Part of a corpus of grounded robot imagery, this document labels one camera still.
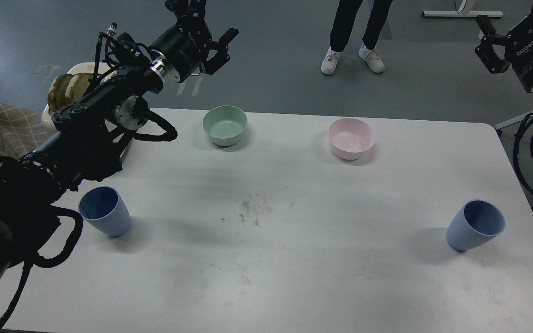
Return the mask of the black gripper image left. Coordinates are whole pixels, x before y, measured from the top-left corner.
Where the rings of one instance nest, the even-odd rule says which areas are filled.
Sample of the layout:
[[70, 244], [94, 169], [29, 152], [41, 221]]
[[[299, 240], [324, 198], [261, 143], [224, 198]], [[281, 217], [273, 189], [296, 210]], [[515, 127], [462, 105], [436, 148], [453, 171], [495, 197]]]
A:
[[[229, 43], [239, 34], [237, 28], [228, 28], [213, 40], [205, 17], [199, 13], [186, 13], [176, 24], [150, 46], [150, 70], [161, 82], [184, 82], [194, 72], [215, 74], [230, 61]], [[216, 53], [210, 58], [209, 51]]]

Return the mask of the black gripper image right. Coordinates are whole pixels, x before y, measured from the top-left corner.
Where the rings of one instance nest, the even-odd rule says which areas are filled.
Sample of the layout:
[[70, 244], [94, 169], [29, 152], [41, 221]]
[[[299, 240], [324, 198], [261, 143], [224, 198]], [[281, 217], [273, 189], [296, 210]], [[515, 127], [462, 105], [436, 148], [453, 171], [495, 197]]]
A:
[[[497, 34], [487, 15], [478, 15], [475, 21], [481, 30], [475, 53], [484, 67], [491, 74], [501, 74], [511, 65], [525, 91], [533, 93], [533, 5], [530, 13], [507, 36]], [[505, 58], [497, 55], [495, 44], [508, 44]]]

